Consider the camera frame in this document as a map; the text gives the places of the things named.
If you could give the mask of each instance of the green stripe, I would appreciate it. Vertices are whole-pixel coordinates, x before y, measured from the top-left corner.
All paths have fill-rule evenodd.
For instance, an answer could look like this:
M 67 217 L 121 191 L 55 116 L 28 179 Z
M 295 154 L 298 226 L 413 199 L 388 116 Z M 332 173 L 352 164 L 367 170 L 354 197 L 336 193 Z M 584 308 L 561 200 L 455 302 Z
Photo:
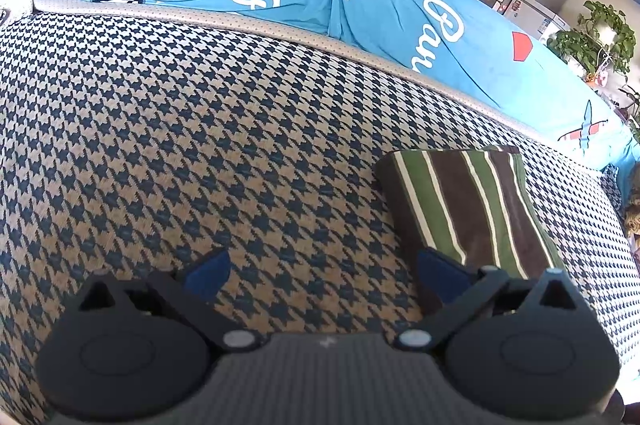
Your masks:
M 402 154 L 400 152 L 394 153 L 394 162 L 396 164 L 396 171 L 398 172 L 398 179 L 400 180 L 402 192 L 404 192 L 405 200 L 409 205 L 415 227 L 420 235 L 420 242 L 424 246 L 435 247 L 435 243 L 433 242 L 433 238 L 431 237 L 431 232 L 429 230 L 429 225 L 427 225 L 427 222 L 424 219 L 424 214 L 422 213 L 420 203 L 418 203 L 415 196 L 413 184 L 411 183 L 409 173 L 406 170 L 406 165 L 404 164 L 404 160 L 402 159 Z
M 518 188 L 520 190 L 520 194 L 522 195 L 522 199 L 525 204 L 525 208 L 527 212 L 531 214 L 531 219 L 533 220 L 536 228 L 538 229 L 538 233 L 542 237 L 542 245 L 545 246 L 546 251 L 548 251 L 549 256 L 551 257 L 551 261 L 554 263 L 553 266 L 556 268 L 564 269 L 564 262 L 560 259 L 560 255 L 558 254 L 558 249 L 556 248 L 556 243 L 553 242 L 549 234 L 546 232 L 545 227 L 542 226 L 538 219 L 538 215 L 536 214 L 536 209 L 531 203 L 531 199 L 529 198 L 529 193 L 527 192 L 527 182 L 525 180 L 526 173 L 524 170 L 524 162 L 522 161 L 521 154 L 512 154 L 513 158 L 513 169 L 516 175 L 516 182 L 518 183 Z
M 460 255 L 453 247 L 449 225 L 444 214 L 443 207 L 438 201 L 431 174 L 422 156 L 422 151 L 402 151 L 402 161 L 409 173 L 411 184 L 414 187 L 415 196 L 418 198 L 420 208 L 427 221 L 431 232 L 431 237 L 435 242 L 436 249 L 447 257 L 460 261 Z
M 515 250 L 511 247 L 511 240 L 509 239 L 509 233 L 507 230 L 507 221 L 504 218 L 502 212 L 502 204 L 500 203 L 500 196 L 498 189 L 500 185 L 495 182 L 494 174 L 489 168 L 489 164 L 484 158 L 482 151 L 468 151 L 467 155 L 469 160 L 474 166 L 476 175 L 482 183 L 482 190 L 484 195 L 489 201 L 489 208 L 491 210 L 490 217 L 494 221 L 495 227 L 495 240 L 498 245 L 498 257 L 500 258 L 500 267 L 508 272 L 512 277 L 522 277 L 522 274 L 518 271 L 516 261 L 514 258 Z

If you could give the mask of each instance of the houndstooth fabric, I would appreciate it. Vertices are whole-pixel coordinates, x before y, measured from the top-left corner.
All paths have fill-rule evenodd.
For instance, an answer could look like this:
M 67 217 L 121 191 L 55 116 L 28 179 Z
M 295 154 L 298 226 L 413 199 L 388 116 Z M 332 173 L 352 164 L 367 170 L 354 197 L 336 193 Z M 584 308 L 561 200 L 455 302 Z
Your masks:
M 609 198 L 611 206 L 622 217 L 622 193 L 618 189 L 616 180 L 618 179 L 618 167 L 615 165 L 607 165 L 600 176 L 600 187 Z
M 517 145 L 540 220 L 624 362 L 640 278 L 598 180 L 417 84 L 265 37 L 39 14 L 0 32 L 0 405 L 46 416 L 37 351 L 93 271 L 223 246 L 216 308 L 251 328 L 398 331 L 417 302 L 372 167 Z

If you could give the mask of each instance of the white stripe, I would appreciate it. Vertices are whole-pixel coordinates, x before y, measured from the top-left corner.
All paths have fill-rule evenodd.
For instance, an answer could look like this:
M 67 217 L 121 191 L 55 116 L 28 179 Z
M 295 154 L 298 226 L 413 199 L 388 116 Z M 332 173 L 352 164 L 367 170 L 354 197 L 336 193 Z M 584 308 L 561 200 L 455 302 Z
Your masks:
M 416 223 L 418 223 L 418 230 L 420 230 L 420 233 L 422 235 L 422 241 L 428 246 L 431 246 L 431 248 L 435 248 L 436 243 L 435 241 L 433 241 L 431 230 L 429 230 L 427 220 L 424 218 L 424 214 L 422 213 L 422 208 L 420 206 L 420 202 L 418 201 L 418 196 L 415 195 L 414 186 L 411 183 L 409 172 L 407 171 L 406 166 L 404 165 L 404 161 L 402 160 L 402 153 L 395 152 L 394 159 L 396 160 L 396 165 L 398 166 L 398 170 L 400 171 L 402 183 L 404 183 L 406 192 L 407 194 L 409 194 L 409 201 L 411 202 L 411 208 L 414 212 Z
M 453 221 L 451 219 L 451 216 L 449 215 L 449 211 L 447 210 L 447 205 L 444 202 L 442 190 L 440 189 L 440 183 L 438 182 L 438 176 L 436 175 L 436 171 L 433 168 L 433 163 L 431 163 L 431 157 L 425 150 L 422 151 L 422 157 L 424 158 L 424 161 L 427 164 L 427 169 L 429 169 L 429 173 L 431 174 L 431 183 L 433 184 L 433 189 L 436 191 L 436 196 L 438 197 L 440 206 L 442 206 L 442 212 L 444 213 L 444 217 L 447 220 L 447 227 L 449 228 L 449 233 L 451 234 L 451 243 L 453 244 L 453 248 L 455 248 L 456 252 L 459 254 L 462 264 L 466 264 L 466 253 L 458 242 L 458 236 L 456 235 L 456 231 L 453 228 Z
M 513 177 L 516 181 L 516 192 L 518 193 L 518 198 L 520 198 L 520 202 L 522 203 L 522 206 L 524 207 L 524 211 L 527 212 L 527 217 L 529 218 L 529 221 L 531 221 L 531 225 L 533 226 L 533 230 L 535 231 L 538 240 L 540 241 L 540 244 L 542 245 L 542 250 L 544 250 L 545 252 L 545 257 L 546 257 L 546 262 L 549 266 L 556 266 L 554 264 L 554 261 L 551 259 L 551 256 L 549 255 L 548 249 L 546 249 L 546 242 L 545 240 L 542 238 L 542 235 L 540 234 L 540 231 L 538 230 L 538 225 L 536 224 L 536 222 L 533 219 L 533 215 L 530 214 L 529 212 L 529 208 L 528 205 L 526 204 L 525 200 L 522 197 L 522 193 L 520 192 L 520 186 L 518 184 L 518 174 L 516 173 L 516 167 L 514 167 L 513 164 L 513 155 L 510 154 L 509 155 L 509 165 L 511 166 L 511 170 L 513 171 Z
M 482 198 L 482 202 L 484 203 L 484 210 L 486 211 L 486 218 L 487 218 L 487 221 L 489 222 L 489 230 L 491 231 L 491 242 L 494 245 L 494 250 L 493 250 L 494 262 L 495 262 L 495 265 L 498 268 L 500 268 L 500 257 L 498 256 L 498 242 L 496 241 L 494 218 L 492 217 L 492 214 L 491 214 L 491 207 L 489 206 L 489 200 L 486 198 L 486 195 L 484 194 L 484 189 L 482 188 L 482 182 L 480 181 L 478 174 L 476 174 L 476 169 L 474 169 L 474 165 L 473 163 L 471 163 L 471 160 L 468 154 L 466 152 L 463 152 L 462 156 L 465 158 L 466 166 L 469 167 L 469 172 L 471 173 L 471 177 L 476 182 L 476 185 L 478 186 L 478 192 L 480 193 L 480 197 Z
M 502 187 L 500 186 L 500 179 L 498 178 L 498 171 L 495 169 L 494 164 L 491 161 L 489 156 L 489 152 L 485 151 L 482 153 L 484 155 L 484 159 L 491 169 L 491 174 L 494 176 L 495 186 L 498 189 L 498 199 L 500 199 L 500 206 L 502 207 L 502 215 L 504 216 L 504 220 L 507 223 L 507 235 L 509 236 L 509 242 L 511 243 L 511 249 L 513 250 L 513 259 L 516 261 L 516 268 L 522 275 L 523 279 L 527 278 L 527 274 L 524 271 L 524 268 L 520 264 L 520 258 L 518 257 L 518 249 L 516 248 L 516 243 L 513 241 L 513 231 L 511 229 L 511 220 L 509 218 L 509 212 L 507 211 L 507 204 L 504 202 L 504 196 L 502 195 Z

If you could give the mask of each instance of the round black disc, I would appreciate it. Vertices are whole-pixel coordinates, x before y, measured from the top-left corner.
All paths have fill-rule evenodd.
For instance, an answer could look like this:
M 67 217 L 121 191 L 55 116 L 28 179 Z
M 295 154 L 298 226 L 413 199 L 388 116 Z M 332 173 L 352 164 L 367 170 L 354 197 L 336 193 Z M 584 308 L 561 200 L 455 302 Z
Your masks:
M 504 416 L 560 420 L 601 411 L 619 366 L 595 326 L 551 308 L 479 320 L 451 340 L 446 369 L 465 397 Z
M 43 395 L 64 414 L 122 421 L 193 392 L 209 367 L 199 334 L 162 317 L 88 312 L 65 321 L 38 356 Z

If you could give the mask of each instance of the green leaves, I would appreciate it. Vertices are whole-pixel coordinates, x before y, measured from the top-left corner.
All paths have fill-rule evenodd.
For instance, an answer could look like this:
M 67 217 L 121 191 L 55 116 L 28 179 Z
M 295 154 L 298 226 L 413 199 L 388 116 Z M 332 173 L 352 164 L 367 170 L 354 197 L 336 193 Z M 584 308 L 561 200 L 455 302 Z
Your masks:
M 625 22 L 625 13 L 599 1 L 585 1 L 584 7 L 590 16 L 578 15 L 578 28 L 559 31 L 547 46 L 561 59 L 573 56 L 591 75 L 611 62 L 613 70 L 626 77 L 636 48 L 636 34 Z M 613 44 L 607 46 L 599 42 L 600 33 L 596 28 L 604 24 L 616 32 Z
M 618 91 L 623 92 L 629 100 L 633 102 L 631 106 L 635 106 L 635 109 L 633 110 L 630 109 L 631 106 L 627 108 L 627 113 L 629 114 L 628 126 L 636 141 L 640 142 L 640 125 L 638 124 L 638 121 L 640 120 L 640 113 L 638 112 L 638 106 L 640 106 L 640 94 L 629 84 L 625 84 L 621 88 L 618 88 Z

